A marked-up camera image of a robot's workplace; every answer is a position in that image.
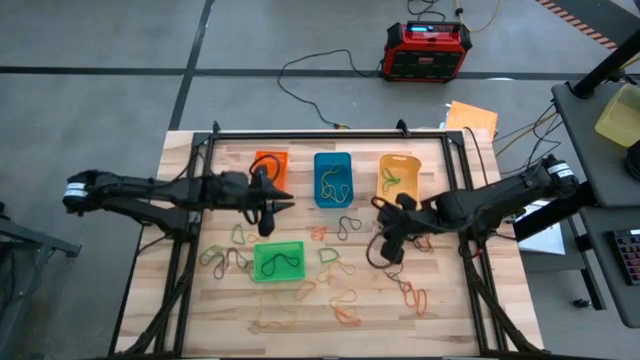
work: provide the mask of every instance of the wooden tabletop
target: wooden tabletop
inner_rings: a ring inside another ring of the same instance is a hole
[[[186,131],[167,134],[159,178],[171,179],[184,168],[192,135]],[[480,130],[476,131],[476,137],[489,181],[496,181],[500,175],[488,137]],[[480,187],[484,185],[484,179],[476,148],[470,137],[467,136],[465,141],[473,181],[476,187]],[[424,199],[449,190],[440,140],[217,141],[213,171],[246,172],[258,150],[289,153],[287,191],[295,195],[295,206],[276,215],[276,230],[268,241],[304,241],[306,279],[314,284],[305,283],[299,290],[300,281],[255,283],[234,261],[224,278],[216,280],[213,264],[198,264],[183,356],[409,357],[478,354],[456,234],[432,235],[432,253],[420,252],[409,243],[404,246],[404,269],[399,276],[410,281],[416,290],[426,290],[428,303],[422,317],[418,316],[415,308],[405,304],[398,284],[382,270],[372,268],[364,256],[365,248],[377,229],[377,211],[369,201],[376,190],[380,156],[396,153],[420,159],[419,191]],[[313,197],[313,157],[318,152],[334,151],[349,152],[352,156],[354,201],[346,209],[320,209]],[[458,184],[462,184],[458,154],[454,152],[453,155]],[[337,238],[338,219],[343,215],[362,221],[360,230],[348,228],[346,241]],[[242,225],[245,237],[257,235],[257,229],[249,226],[239,213],[205,211],[198,254],[217,244],[225,248],[235,246],[242,255],[253,259],[253,243],[238,246],[231,242],[232,228],[236,224]],[[324,241],[312,240],[311,231],[321,226],[328,227]],[[507,225],[503,225],[500,231],[513,234],[513,229]],[[141,246],[160,236],[158,229],[146,229]],[[337,250],[341,261],[353,265],[355,273],[349,275],[340,269],[339,264],[333,265],[331,284],[319,281],[327,277],[324,272],[327,265],[321,264],[317,253],[321,247]],[[517,243],[493,238],[487,247],[500,303],[525,336],[542,347]],[[374,246],[373,252],[378,251],[379,245]],[[160,307],[170,252],[171,241],[165,240],[139,256],[117,351],[133,344]],[[310,292],[305,291],[312,287],[314,289]],[[332,298],[350,290],[357,294],[357,299],[336,307],[354,315],[347,319],[358,321],[356,326],[341,324],[336,318],[336,311],[330,306]],[[176,309],[170,328],[175,324]],[[486,308],[483,313],[490,344],[494,344]],[[173,330],[169,331],[168,337],[173,338]]]

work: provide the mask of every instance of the orange bin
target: orange bin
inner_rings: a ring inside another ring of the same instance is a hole
[[[256,151],[256,160],[265,155],[272,155],[278,159],[278,162],[280,162],[280,172],[278,173],[276,180],[273,182],[273,185],[275,185],[278,190],[286,191],[289,153],[286,151]],[[260,160],[258,164],[265,165],[267,167],[267,176],[273,180],[273,177],[276,176],[276,172],[278,171],[278,163],[273,158],[268,157]]]

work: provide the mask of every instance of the orange paper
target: orange paper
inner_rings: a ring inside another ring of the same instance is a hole
[[[447,118],[447,129],[486,129],[493,141],[498,126],[498,114],[475,106],[453,101]]]

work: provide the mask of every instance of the rubber band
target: rubber band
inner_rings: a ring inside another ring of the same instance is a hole
[[[326,273],[327,277],[326,278],[322,278],[322,274]],[[331,264],[329,266],[327,266],[326,269],[324,269],[324,271],[320,272],[317,276],[316,279],[318,280],[319,283],[321,284],[329,284],[331,285]]]
[[[320,178],[320,185],[322,186],[320,196],[322,196],[323,199],[331,199],[338,204],[343,203],[347,200],[347,196],[349,196],[349,191],[351,191],[351,188],[346,184],[340,185],[342,200],[338,200],[338,190],[334,185],[329,184],[329,181],[327,181],[326,177],[328,175],[337,174],[338,172],[340,172],[341,168],[342,165],[332,165],[331,168],[326,171]]]
[[[329,265],[329,267],[333,266],[334,264],[340,265],[340,268],[342,269],[342,271],[344,271],[344,273],[347,275],[353,275],[356,273],[356,266],[353,264],[345,263],[342,260],[336,260],[335,262],[332,262],[331,265]]]
[[[311,240],[324,241],[324,236],[329,228],[326,226],[318,226],[311,230]]]
[[[398,283],[398,286],[400,287],[400,291],[402,292],[402,295],[404,297],[405,305],[407,305],[407,307],[411,309],[414,309],[418,317],[423,317],[424,314],[427,312],[427,304],[428,304],[427,291],[425,289],[416,290],[413,287],[413,283],[411,283],[410,281],[402,281],[400,279],[400,273],[402,272],[403,269],[404,269],[404,265],[400,264],[400,270],[398,270],[397,272],[385,271],[384,273],[387,275],[389,279]],[[409,294],[411,294],[411,296],[413,297],[413,304],[409,303],[409,298],[408,298]],[[421,306],[422,298],[424,298],[424,306]]]
[[[279,257],[283,258],[283,259],[287,262],[287,264],[289,264],[289,266],[291,266],[291,267],[298,267],[298,266],[300,266],[300,259],[298,259],[298,258],[294,258],[294,257],[290,257],[290,256],[287,256],[287,255],[285,255],[285,254],[283,254],[283,253],[277,253],[277,254],[275,254],[271,259],[269,259],[269,260],[268,260],[268,261],[266,261],[264,264],[262,264],[262,266],[260,267],[260,271],[262,272],[262,274],[263,274],[264,276],[266,276],[266,277],[271,277],[271,276],[273,276],[273,274],[275,274],[275,273],[276,273],[276,260],[277,260]],[[267,272],[266,272],[266,271],[264,271],[264,270],[265,270],[265,267],[266,267],[267,265],[271,264],[271,262],[273,262],[273,271],[271,271],[269,274],[267,274]]]
[[[262,297],[260,297],[260,307],[258,308],[258,320],[257,320],[257,325],[259,327],[262,328],[268,328],[270,326],[277,326],[277,327],[281,327],[281,328],[285,328],[285,327],[291,327],[293,325],[296,324],[296,322],[298,321],[298,313],[294,310],[287,310],[284,308],[284,306],[282,306],[282,303],[280,303],[280,299],[278,298],[278,296],[276,294],[273,294],[273,297],[276,299],[276,302],[278,303],[278,306],[280,307],[280,310],[292,314],[292,320],[290,322],[287,323],[282,323],[280,321],[269,321],[266,324],[262,323],[262,309],[263,309],[263,303],[262,303]]]
[[[382,178],[384,179],[384,183],[382,183],[383,194],[386,194],[391,187],[400,184],[400,178],[393,176],[389,168],[383,168],[381,173]]]
[[[342,269],[342,271],[344,271],[344,273],[347,275],[353,275],[356,273],[355,265],[345,263],[341,260],[336,260],[331,262],[324,271],[320,272],[316,276],[316,279],[318,280],[319,283],[331,285],[331,279],[333,278],[333,275],[331,275],[331,272],[332,272],[331,269],[336,264],[340,265],[340,269]]]
[[[240,231],[240,238],[242,239],[242,241],[236,241],[235,239],[236,231],[238,230]],[[244,245],[247,242],[244,238],[244,229],[242,229],[242,225],[235,224],[233,226],[233,229],[231,229],[231,242],[236,245]]]
[[[420,239],[424,239],[425,244],[421,244]],[[431,245],[430,239],[431,237],[429,236],[429,234],[424,234],[423,236],[417,237],[415,238],[415,240],[413,240],[413,246],[415,246],[416,249],[422,252],[433,253],[434,248],[433,245]]]
[[[309,294],[311,294],[313,290],[315,290],[316,286],[316,283],[314,283],[313,281],[303,281],[302,284],[300,284],[300,286],[298,287],[298,290],[296,290],[295,299],[298,301],[302,301],[302,299],[306,298]]]
[[[344,299],[348,294],[353,294],[353,299]],[[329,299],[329,306],[334,310],[334,316],[342,325],[360,326],[362,320],[357,316],[358,308],[355,306],[340,306],[340,304],[350,304],[358,300],[358,293],[353,289],[347,290],[344,294]]]
[[[329,258],[329,259],[324,259],[323,256],[322,256],[323,252],[325,252],[325,253],[326,252],[333,253],[335,255],[335,257],[332,257],[332,258]],[[321,264],[326,264],[326,263],[329,263],[329,262],[333,262],[333,261],[336,261],[336,260],[338,260],[340,258],[340,254],[334,248],[321,248],[321,249],[318,249],[318,256],[320,256],[320,263]]]
[[[200,262],[200,265],[202,266],[211,264],[213,258],[216,256],[216,253],[219,253],[220,250],[224,250],[224,248],[217,244],[208,247],[200,254],[200,256],[198,256],[198,262]]]
[[[200,265],[208,266],[215,259],[220,259],[220,261],[213,268],[213,277],[216,280],[221,280],[222,278],[224,278],[224,275],[229,268],[229,264],[231,263],[231,261],[229,261],[229,258],[231,257],[232,252],[235,252],[236,254],[236,266],[249,274],[249,278],[253,280],[253,277],[251,277],[249,270],[249,268],[253,265],[253,260],[247,260],[247,258],[242,256],[242,254],[240,254],[240,252],[236,248],[227,249],[226,254],[222,251],[217,251],[212,255],[211,251],[214,251],[214,249],[221,249],[221,247],[219,245],[213,245],[210,248],[206,249],[202,254],[200,254],[198,261],[200,262]]]
[[[349,227],[351,227],[351,230],[358,231],[362,228],[362,221],[360,221],[360,219],[341,216],[338,220],[338,239],[342,241],[346,241],[349,238],[349,231],[347,230],[347,227],[342,223],[342,221],[345,219],[349,220]]]
[[[258,237],[258,236],[255,236],[253,234],[247,235],[247,242],[249,244],[253,244],[253,243],[256,243],[256,242],[267,242],[267,241],[269,241],[269,238],[265,238],[265,237],[262,237],[262,236]]]

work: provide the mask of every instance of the gray floor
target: gray floor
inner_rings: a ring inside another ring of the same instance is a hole
[[[480,24],[494,1],[466,3],[468,21]],[[204,0],[0,0],[0,66],[184,67],[203,5]],[[371,69],[381,57],[384,30],[409,19],[405,6],[388,0],[217,0],[198,67],[278,69],[295,58],[344,47],[356,66]],[[449,0],[434,7],[448,16],[453,8]],[[584,72],[608,53],[533,0],[505,0],[496,22],[474,34],[473,42],[463,66],[467,72]],[[348,64],[344,55],[334,55],[299,68]],[[15,221],[83,245],[77,259],[52,258],[21,354],[68,359],[106,353],[140,229],[105,212],[66,215],[65,179],[87,168],[152,176],[180,82],[160,76],[0,75],[0,199]],[[497,112],[503,134],[534,121],[559,82],[284,80],[317,101],[327,118],[354,128],[391,127],[400,118],[412,127],[436,127],[445,117],[444,105],[457,100]],[[180,129],[208,129],[213,120],[225,129],[324,128],[313,109],[282,93],[271,77],[195,78]],[[552,138],[563,141],[555,154],[584,178],[564,129]],[[530,138],[517,143],[499,158],[500,168],[519,167],[532,146]],[[634,341],[640,332],[624,328],[610,297],[605,312],[569,305],[586,295],[579,273],[529,274],[529,281],[548,349],[640,356],[633,355],[640,354]]]

